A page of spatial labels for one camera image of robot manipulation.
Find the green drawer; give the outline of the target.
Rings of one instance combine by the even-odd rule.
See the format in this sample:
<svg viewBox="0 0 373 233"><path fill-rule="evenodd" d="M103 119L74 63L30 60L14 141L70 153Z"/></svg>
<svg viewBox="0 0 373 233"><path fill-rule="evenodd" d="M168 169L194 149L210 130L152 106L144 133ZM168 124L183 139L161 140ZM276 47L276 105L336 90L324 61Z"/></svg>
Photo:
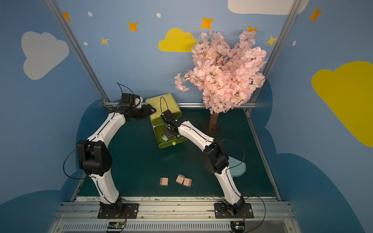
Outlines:
<svg viewBox="0 0 373 233"><path fill-rule="evenodd" d="M151 115L150 120L151 120L152 126L158 126L158 125L165 124L164 120L162 119L160 115Z"/></svg>
<svg viewBox="0 0 373 233"><path fill-rule="evenodd" d="M167 129L165 124L155 126L153 128L154 134L160 149L167 148L170 146L175 146L187 141L187 138L184 136L174 136L172 138L167 138L164 130Z"/></svg>

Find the yellow-green drawer cabinet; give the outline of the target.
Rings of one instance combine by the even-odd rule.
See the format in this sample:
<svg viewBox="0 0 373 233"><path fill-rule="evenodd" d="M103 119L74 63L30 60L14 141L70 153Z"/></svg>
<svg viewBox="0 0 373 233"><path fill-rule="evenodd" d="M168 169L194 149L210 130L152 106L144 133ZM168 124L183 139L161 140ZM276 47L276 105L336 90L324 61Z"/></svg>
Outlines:
<svg viewBox="0 0 373 233"><path fill-rule="evenodd" d="M176 117L182 114L172 94L165 94L149 98L145 101L145 103L150 104L157 110L157 112L153 113L153 115L161 116L161 114L166 110L170 110Z"/></svg>

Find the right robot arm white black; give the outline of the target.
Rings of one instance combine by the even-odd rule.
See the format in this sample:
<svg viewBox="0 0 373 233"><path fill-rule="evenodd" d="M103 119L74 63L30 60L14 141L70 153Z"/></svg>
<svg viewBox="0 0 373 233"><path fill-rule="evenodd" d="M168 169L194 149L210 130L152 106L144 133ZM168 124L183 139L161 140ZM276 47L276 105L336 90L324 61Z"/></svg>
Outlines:
<svg viewBox="0 0 373 233"><path fill-rule="evenodd" d="M163 112L161 118L166 125L164 132L167 138L183 136L203 152L205 166L217 177L229 210L234 214L239 213L245 205L245 200L234 183L223 142L204 134L183 116L175 116L170 110Z"/></svg>

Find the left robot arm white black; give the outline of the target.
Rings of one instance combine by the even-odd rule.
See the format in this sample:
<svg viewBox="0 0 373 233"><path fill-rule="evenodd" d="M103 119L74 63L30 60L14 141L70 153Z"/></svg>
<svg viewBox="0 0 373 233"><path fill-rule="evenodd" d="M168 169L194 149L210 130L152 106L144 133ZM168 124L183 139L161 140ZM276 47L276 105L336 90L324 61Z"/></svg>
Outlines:
<svg viewBox="0 0 373 233"><path fill-rule="evenodd" d="M142 120L155 112L156 109L149 104L140 107L120 106L114 108L93 135L77 143L79 168L96 185L101 197L101 204L114 205L121 202L120 193L116 189L111 175L113 158L108 146L112 138L129 119Z"/></svg>

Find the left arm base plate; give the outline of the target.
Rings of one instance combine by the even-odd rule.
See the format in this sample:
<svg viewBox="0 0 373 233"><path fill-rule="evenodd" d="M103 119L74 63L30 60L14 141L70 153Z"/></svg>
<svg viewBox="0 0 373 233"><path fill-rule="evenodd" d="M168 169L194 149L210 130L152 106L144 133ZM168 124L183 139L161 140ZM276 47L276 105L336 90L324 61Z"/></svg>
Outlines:
<svg viewBox="0 0 373 233"><path fill-rule="evenodd" d="M97 215L98 219L136 219L139 211L138 203L103 204Z"/></svg>

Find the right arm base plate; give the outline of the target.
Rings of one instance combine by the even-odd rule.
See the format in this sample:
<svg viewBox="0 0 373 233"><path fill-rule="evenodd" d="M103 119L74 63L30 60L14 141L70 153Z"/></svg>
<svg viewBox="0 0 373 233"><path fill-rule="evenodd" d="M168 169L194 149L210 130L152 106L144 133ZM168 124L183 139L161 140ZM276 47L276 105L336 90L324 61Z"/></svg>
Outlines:
<svg viewBox="0 0 373 233"><path fill-rule="evenodd" d="M239 212L235 212L231 207L229 207L226 203L217 202L214 204L214 213L215 218L223 219L223 218L254 218L253 208L250 203L246 203L243 206L243 209Z"/></svg>

